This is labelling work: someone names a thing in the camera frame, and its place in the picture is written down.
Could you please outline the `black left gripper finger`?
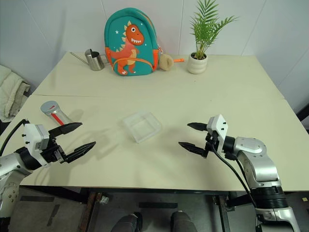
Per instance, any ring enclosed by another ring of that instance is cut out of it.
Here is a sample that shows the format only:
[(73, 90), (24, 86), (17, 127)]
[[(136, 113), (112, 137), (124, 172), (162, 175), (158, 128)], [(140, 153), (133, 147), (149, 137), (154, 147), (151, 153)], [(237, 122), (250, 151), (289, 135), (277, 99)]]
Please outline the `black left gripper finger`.
[(72, 122), (68, 124), (61, 125), (54, 129), (49, 130), (49, 137), (54, 139), (60, 135), (70, 133), (80, 127), (82, 125), (81, 122)]
[(76, 159), (79, 159), (80, 157), (84, 156), (89, 150), (91, 150), (95, 146), (95, 144), (96, 142), (91, 142), (74, 149), (72, 153), (65, 156), (64, 162), (71, 163)]

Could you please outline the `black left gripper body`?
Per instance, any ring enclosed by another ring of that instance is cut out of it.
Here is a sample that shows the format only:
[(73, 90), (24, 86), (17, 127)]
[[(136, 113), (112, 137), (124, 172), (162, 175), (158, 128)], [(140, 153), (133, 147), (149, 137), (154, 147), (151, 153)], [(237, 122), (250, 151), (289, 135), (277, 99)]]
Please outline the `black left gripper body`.
[(46, 149), (40, 153), (47, 163), (57, 162), (69, 163), (68, 156), (60, 145), (57, 144), (56, 138), (50, 137)]

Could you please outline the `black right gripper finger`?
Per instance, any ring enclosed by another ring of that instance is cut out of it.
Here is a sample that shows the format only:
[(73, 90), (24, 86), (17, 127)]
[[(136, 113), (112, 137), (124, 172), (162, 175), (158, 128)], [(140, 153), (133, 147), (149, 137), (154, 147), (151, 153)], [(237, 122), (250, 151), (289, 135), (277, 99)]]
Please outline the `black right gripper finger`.
[(178, 142), (178, 144), (184, 149), (186, 149), (187, 151), (194, 153), (194, 154), (198, 154), (205, 159), (208, 156), (208, 151), (206, 151), (203, 148), (197, 147), (195, 144), (191, 144), (188, 142)]
[(199, 122), (188, 123), (187, 126), (197, 130), (197, 131), (207, 131), (207, 124)]

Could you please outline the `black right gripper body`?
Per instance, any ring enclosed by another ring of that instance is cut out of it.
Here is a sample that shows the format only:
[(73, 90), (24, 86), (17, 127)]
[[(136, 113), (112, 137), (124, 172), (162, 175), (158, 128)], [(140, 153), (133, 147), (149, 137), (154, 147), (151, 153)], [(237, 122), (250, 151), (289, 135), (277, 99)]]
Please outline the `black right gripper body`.
[(208, 132), (205, 140), (205, 158), (207, 158), (209, 152), (215, 153), (217, 151), (218, 133), (216, 131), (213, 131), (212, 134)]

